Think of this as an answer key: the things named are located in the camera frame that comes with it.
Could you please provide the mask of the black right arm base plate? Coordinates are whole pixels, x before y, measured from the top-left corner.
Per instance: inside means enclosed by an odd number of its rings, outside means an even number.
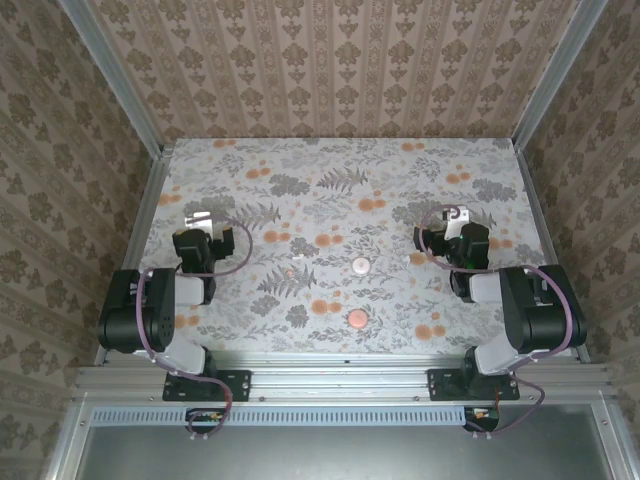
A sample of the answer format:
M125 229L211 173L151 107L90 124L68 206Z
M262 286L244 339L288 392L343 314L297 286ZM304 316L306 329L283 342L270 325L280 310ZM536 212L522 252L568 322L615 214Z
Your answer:
M459 369L427 371L429 397L433 401L515 401L520 399L518 384L508 375L466 378Z

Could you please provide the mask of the aluminium side rail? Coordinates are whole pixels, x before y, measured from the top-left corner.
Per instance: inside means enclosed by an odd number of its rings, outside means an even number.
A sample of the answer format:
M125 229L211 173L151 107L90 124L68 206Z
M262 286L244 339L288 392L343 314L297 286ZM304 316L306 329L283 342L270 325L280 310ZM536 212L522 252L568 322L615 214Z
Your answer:
M136 325L136 293L141 279L140 265L159 202L165 178L169 172L173 145L164 146L162 158L151 163L149 176L140 201L139 209L131 232L124 261L112 277L103 313L99 315L98 348L95 366L105 366L113 346L124 344L130 352L130 346L142 346Z
M553 241L545 220L543 210L541 208L537 192L535 190L534 182L528 169L525 156L518 149L515 150L515 153L545 260L549 264L558 264L558 256L553 245Z

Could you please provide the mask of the grey metal sheet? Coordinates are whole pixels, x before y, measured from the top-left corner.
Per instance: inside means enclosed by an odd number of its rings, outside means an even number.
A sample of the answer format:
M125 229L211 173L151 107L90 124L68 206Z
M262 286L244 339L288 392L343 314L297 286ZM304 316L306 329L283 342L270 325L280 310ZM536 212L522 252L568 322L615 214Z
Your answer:
M451 427L97 428L78 480L612 480L590 426L473 438Z

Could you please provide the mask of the aluminium front mounting rail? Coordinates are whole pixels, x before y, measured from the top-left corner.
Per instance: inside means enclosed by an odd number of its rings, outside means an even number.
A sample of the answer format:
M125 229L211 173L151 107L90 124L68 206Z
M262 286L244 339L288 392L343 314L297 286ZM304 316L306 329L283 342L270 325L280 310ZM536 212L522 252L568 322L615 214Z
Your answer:
M260 353L213 355L221 369L251 373L252 405L410 405L430 401L427 374L433 369L459 368L459 355ZM530 363L518 371L524 380L519 404L546 392L546 403L591 404L612 400L616 393L607 368L560 356ZM94 405L150 405L162 401L165 374L151 362L109 353L103 364L79 370L73 401Z

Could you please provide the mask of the small control board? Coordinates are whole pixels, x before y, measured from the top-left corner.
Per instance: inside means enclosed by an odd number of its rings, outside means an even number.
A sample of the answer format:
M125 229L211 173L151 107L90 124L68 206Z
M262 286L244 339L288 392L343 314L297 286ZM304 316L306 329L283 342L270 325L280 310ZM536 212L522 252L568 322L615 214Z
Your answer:
M211 435L225 415L224 408L194 408L185 413L186 430L196 436Z
M495 406L465 407L463 428L471 433L493 432L499 424L500 413Z

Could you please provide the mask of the aluminium frame post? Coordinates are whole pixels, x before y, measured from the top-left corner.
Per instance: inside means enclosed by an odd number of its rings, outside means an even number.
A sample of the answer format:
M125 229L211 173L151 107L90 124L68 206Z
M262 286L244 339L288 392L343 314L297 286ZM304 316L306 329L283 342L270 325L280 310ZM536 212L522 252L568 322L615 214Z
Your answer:
M155 163L162 158L164 141L127 74L125 62L119 58L88 0L59 2L146 148L151 162Z
M522 153L576 61L608 0L580 0L512 135Z

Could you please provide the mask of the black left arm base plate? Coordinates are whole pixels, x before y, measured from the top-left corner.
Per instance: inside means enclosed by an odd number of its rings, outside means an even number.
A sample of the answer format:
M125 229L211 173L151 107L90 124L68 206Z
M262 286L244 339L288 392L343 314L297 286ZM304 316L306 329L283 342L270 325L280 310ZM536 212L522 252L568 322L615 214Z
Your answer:
M216 378L230 389L233 402L249 400L252 383L250 370L218 370ZM167 374L162 399L166 402L224 402L225 395L218 384Z

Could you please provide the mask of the floral patterned table cover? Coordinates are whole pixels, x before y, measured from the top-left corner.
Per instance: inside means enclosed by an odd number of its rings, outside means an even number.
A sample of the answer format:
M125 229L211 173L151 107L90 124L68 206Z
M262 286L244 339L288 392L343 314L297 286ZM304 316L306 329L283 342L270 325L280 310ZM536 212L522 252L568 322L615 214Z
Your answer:
M178 309L178 333L212 350L460 354L502 329L499 304L467 304L413 230L466 206L494 266L545 258L510 140L179 141L143 267L178 264L172 235L194 212L237 221L212 302ZM356 275L355 258L371 263ZM352 328L354 309L368 324Z

